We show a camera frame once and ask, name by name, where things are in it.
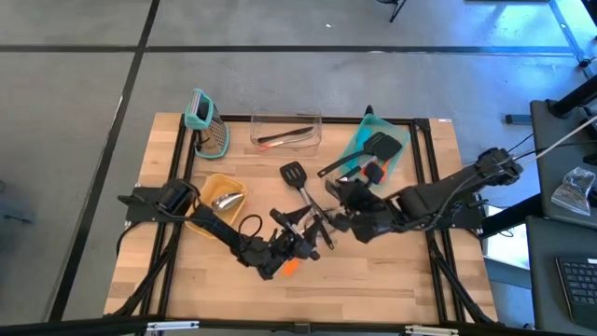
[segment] keyboard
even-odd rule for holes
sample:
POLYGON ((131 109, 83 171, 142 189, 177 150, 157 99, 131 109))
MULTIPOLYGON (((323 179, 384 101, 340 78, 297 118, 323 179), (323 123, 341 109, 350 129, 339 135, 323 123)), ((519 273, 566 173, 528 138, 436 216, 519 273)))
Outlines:
POLYGON ((597 330, 597 257, 556 258, 572 321, 597 330))

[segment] metal spoon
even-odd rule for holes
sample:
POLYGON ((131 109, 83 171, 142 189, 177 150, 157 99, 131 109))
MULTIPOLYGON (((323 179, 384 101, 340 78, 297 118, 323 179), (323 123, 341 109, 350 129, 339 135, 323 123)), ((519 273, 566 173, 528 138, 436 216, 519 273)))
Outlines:
POLYGON ((238 202, 240 202, 243 198, 244 195, 238 191, 227 193, 216 198, 212 202, 212 208, 214 208, 214 210, 216 211, 228 210, 234 205, 236 205, 238 202))

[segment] gray concrete floor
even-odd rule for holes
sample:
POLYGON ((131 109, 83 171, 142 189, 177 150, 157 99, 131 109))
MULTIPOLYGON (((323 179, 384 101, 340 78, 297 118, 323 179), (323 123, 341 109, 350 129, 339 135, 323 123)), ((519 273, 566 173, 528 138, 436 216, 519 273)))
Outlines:
POLYGON ((531 289, 516 287, 499 282, 491 282, 493 300, 497 318, 512 328, 523 328, 525 324, 533 324, 533 296, 531 289))
MULTIPOLYGON (((134 45, 149 3, 5 0, 0 44, 134 45)), ((373 0, 162 0, 149 44, 566 46, 543 3, 408 1, 394 24, 390 14, 373 0)), ((586 15, 578 7, 564 14, 586 15)), ((576 23, 580 35, 592 30, 592 22, 576 23)), ((2 197, 36 213, 32 225, 0 226, 0 324, 44 318, 131 59, 0 53, 2 197)), ((181 112, 193 88, 209 92, 222 113, 314 106, 328 116, 361 116, 372 104, 387 117, 451 118, 463 162, 471 162, 531 133, 506 126, 504 115, 527 114, 531 100, 559 98, 582 83, 575 65, 572 55, 537 54, 146 54, 65 317, 102 314, 125 213, 116 196, 136 181, 153 115, 181 112)), ((537 192, 531 168, 515 186, 484 195, 505 206, 537 192)), ((510 308, 499 309, 507 316, 510 308)))

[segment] black slotted spatula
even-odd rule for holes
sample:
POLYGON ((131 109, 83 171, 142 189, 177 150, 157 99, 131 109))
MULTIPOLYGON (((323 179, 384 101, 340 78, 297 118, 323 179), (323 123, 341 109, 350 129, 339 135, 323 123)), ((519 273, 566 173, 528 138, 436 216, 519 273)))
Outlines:
MULTIPOLYGON (((290 162, 282 167, 280 167, 280 174, 282 175, 282 179, 286 182, 286 184, 290 187, 294 187, 298 190, 298 192, 300 192, 300 196, 302 197, 303 201, 305 201, 305 203, 307 205, 311 205, 313 206, 313 214, 315 216, 318 216, 317 212, 319 209, 321 209, 317 204, 313 205, 314 202, 311 202, 311 196, 309 195, 309 193, 307 192, 307 190, 305 190, 305 182, 307 182, 307 173, 305 172, 305 170, 303 169, 302 165, 300 165, 300 163, 298 161, 294 161, 294 162, 290 162)), ((325 214, 319 214, 322 218, 322 220, 325 220, 326 215, 325 214)), ((323 225, 321 225, 320 223, 315 223, 316 225, 319 225, 319 231, 321 232, 322 236, 324 237, 324 241, 326 241, 327 246, 330 249, 334 249, 334 244, 332 243, 331 238, 329 238, 329 235, 327 234, 326 228, 324 228, 323 225)))

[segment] clear plastic container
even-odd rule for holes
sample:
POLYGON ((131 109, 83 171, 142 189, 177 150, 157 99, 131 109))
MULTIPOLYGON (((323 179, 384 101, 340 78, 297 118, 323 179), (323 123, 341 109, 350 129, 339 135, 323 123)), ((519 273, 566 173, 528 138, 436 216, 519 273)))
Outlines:
POLYGON ((251 143, 259 155, 313 156, 321 142, 321 123, 321 112, 316 109, 255 109, 251 143))

